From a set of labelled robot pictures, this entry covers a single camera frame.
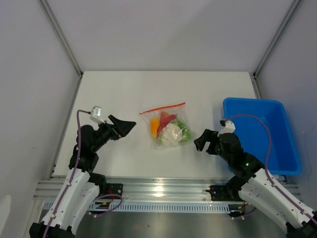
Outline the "white cauliflower green leaves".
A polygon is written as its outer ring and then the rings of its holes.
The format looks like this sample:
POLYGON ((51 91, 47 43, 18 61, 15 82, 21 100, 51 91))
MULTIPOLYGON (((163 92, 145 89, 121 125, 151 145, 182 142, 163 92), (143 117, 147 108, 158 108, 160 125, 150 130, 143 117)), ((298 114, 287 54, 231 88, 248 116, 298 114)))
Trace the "white cauliflower green leaves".
POLYGON ((162 130, 162 136, 161 141, 162 144, 166 147, 173 147, 179 144, 182 137, 182 131, 181 129, 173 124, 169 123, 163 130, 162 130))

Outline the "orange yellow mango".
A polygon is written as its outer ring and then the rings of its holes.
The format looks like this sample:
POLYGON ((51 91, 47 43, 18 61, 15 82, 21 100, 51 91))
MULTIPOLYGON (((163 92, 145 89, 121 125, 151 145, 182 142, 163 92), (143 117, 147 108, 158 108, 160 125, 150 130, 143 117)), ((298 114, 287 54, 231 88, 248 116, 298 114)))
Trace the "orange yellow mango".
POLYGON ((151 135, 154 139, 157 139, 157 131, 158 128, 160 126, 160 120, 158 117, 153 117, 150 121, 150 131, 151 131, 151 135))

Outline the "clear zip bag red zipper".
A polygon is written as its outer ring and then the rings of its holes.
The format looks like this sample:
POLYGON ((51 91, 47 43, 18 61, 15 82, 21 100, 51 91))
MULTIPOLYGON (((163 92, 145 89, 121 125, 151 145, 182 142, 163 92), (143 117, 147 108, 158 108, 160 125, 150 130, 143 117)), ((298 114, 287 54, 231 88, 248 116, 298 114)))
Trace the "clear zip bag red zipper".
POLYGON ((187 120, 186 103, 158 107, 140 112, 148 124, 156 148, 170 148, 189 143, 193 133, 187 120))

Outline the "red chili pepper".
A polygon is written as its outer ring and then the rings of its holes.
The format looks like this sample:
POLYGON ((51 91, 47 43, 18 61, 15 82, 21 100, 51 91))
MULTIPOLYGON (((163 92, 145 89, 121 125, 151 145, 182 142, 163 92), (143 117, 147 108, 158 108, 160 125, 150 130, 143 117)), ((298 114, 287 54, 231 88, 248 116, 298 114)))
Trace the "red chili pepper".
POLYGON ((176 119, 177 115, 171 114, 168 117, 166 117, 159 125, 157 129, 156 138, 159 138, 159 135, 164 127, 166 127, 172 120, 176 119))

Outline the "red orange mango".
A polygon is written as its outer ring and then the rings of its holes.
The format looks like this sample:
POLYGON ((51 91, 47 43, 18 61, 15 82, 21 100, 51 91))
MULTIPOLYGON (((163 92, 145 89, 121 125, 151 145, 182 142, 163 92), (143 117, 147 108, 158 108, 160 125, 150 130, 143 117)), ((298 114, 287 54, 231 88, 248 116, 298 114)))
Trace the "red orange mango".
POLYGON ((169 113, 165 111, 160 112, 160 123, 163 123, 169 117, 169 113))

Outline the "green grape bunch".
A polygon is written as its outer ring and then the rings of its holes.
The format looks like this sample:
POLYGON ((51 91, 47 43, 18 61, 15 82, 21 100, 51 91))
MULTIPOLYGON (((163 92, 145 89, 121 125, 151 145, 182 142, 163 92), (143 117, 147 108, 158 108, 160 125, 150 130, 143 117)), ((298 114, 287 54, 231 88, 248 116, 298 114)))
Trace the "green grape bunch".
POLYGON ((181 144, 185 144, 192 139, 192 132, 189 127, 180 119, 175 119, 172 121, 173 124, 177 125, 182 131, 181 144))

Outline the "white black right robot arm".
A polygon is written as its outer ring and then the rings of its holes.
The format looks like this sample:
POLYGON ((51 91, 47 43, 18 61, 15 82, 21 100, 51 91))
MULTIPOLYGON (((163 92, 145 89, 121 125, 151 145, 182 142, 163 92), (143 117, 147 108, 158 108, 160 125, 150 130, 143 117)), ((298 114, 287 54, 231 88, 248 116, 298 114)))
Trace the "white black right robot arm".
POLYGON ((317 212, 282 186, 255 156, 245 152, 234 133, 205 129, 194 140, 198 151, 209 143, 207 153, 220 156, 234 173, 226 183, 232 200, 242 199, 274 221, 288 238, 315 238, 317 212))

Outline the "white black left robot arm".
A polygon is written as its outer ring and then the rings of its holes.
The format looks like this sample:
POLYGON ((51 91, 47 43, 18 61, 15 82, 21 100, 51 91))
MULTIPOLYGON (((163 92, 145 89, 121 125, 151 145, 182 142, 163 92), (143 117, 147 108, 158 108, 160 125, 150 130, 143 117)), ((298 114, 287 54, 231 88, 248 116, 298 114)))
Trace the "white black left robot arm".
POLYGON ((63 186, 47 214, 39 223, 31 225, 30 237, 73 238, 95 199, 122 199, 120 194, 108 194, 105 176, 94 172, 99 160, 97 152, 108 141, 127 136, 136 122, 119 120, 112 115, 108 118, 111 122, 100 121, 98 129, 89 124, 77 125, 76 145, 63 186))

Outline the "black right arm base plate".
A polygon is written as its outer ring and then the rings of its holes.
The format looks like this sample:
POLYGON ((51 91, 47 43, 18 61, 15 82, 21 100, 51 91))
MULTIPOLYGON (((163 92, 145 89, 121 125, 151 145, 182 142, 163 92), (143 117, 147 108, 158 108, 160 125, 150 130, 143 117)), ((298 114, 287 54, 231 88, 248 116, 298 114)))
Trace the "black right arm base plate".
POLYGON ((238 191, 229 188, 226 185, 210 185, 209 189, 206 189, 205 192, 210 194, 212 201, 243 201, 240 198, 238 191))

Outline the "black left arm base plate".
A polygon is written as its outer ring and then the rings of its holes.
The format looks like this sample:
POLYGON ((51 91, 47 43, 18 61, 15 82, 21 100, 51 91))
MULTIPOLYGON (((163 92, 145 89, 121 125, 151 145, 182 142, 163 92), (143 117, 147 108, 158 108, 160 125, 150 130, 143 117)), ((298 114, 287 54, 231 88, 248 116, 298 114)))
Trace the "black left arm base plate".
POLYGON ((123 184, 121 183, 108 183, 106 185, 106 195, 110 195, 110 199, 118 200, 119 198, 116 195, 122 196, 123 194, 123 184))

